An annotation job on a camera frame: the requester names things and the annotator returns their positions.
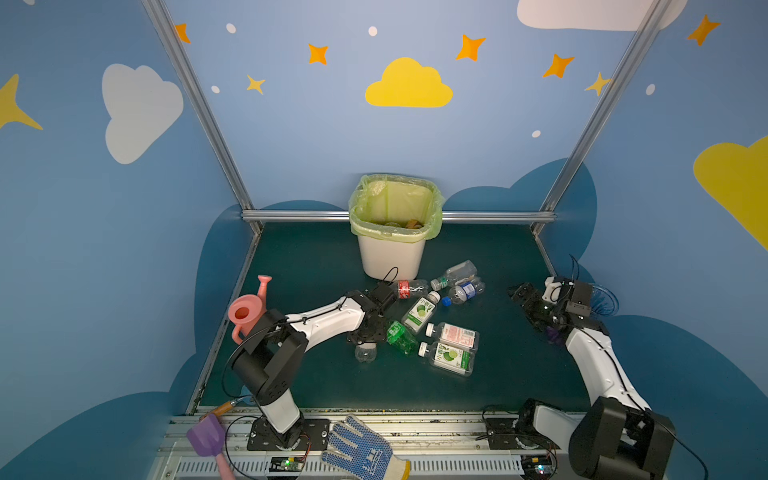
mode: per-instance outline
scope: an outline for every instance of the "yellow cloud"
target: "yellow cloud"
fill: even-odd
[[[398,58],[387,65],[382,80],[366,90],[366,100],[376,107],[427,107],[448,104],[453,90],[440,81],[432,67],[422,67],[413,58]]]
[[[751,147],[717,144],[707,148],[694,163],[694,175],[768,249],[768,137]]]

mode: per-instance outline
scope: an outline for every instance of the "red bottle label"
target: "red bottle label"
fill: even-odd
[[[408,285],[408,280],[400,280],[397,285],[397,293],[400,300],[405,300],[411,297],[411,287]]]

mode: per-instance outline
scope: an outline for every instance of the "garbage bag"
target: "garbage bag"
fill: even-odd
[[[349,199],[352,233],[379,240],[416,243],[437,237],[445,203],[437,185],[421,178],[399,175],[363,175]],[[423,227],[407,229],[416,219]],[[397,223],[401,227],[387,226]]]

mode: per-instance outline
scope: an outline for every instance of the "star decoration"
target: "star decoration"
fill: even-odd
[[[464,35],[464,45],[462,46],[462,50],[458,53],[456,60],[461,60],[462,58],[471,58],[472,60],[477,61],[478,48],[480,48],[480,45],[482,45],[482,42],[484,41],[484,38],[472,40],[470,37]]]
[[[264,95],[264,92],[261,91],[261,84],[264,83],[264,80],[255,81],[250,75],[248,75],[248,80],[250,80],[250,85],[246,90],[258,90],[260,94]]]
[[[560,58],[557,56],[557,54],[555,54],[555,56],[552,58],[552,66],[549,68],[549,70],[547,70],[547,73],[545,73],[544,76],[548,77],[549,75],[557,75],[558,77],[563,78],[565,67],[567,67],[574,58],[575,57]]]
[[[316,47],[315,45],[310,45],[310,63],[315,63],[316,61],[322,63],[323,65],[328,65],[326,63],[326,50],[328,50],[328,47]]]
[[[179,25],[174,25],[176,27],[176,33],[179,34],[179,40],[183,41],[184,43],[192,43],[190,41],[190,38],[187,37],[187,24],[186,23],[180,23]]]
[[[43,127],[32,120],[16,104],[16,89],[18,88],[18,75],[14,75],[0,88],[0,128],[12,121],[17,121],[32,128],[42,130]]]
[[[694,30],[694,33],[688,35],[688,40],[695,40],[696,43],[701,46],[701,44],[704,43],[704,40],[707,39],[707,35],[719,26],[719,23],[710,22],[710,19],[705,15],[699,24],[699,28]]]
[[[594,90],[598,93],[598,97],[599,97],[600,93],[603,91],[603,87],[609,83],[611,83],[611,79],[610,78],[603,79],[602,73],[598,72],[598,79],[595,81],[595,83],[593,83],[589,87],[586,87],[584,91]]]

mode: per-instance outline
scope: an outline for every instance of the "white cloud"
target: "white cloud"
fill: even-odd
[[[688,0],[672,0],[661,27],[674,22]],[[520,0],[518,18],[533,28],[635,31],[653,0]]]
[[[118,163],[135,162],[179,118],[184,98],[176,84],[142,65],[113,64],[101,79],[104,105],[112,120],[107,149]]]

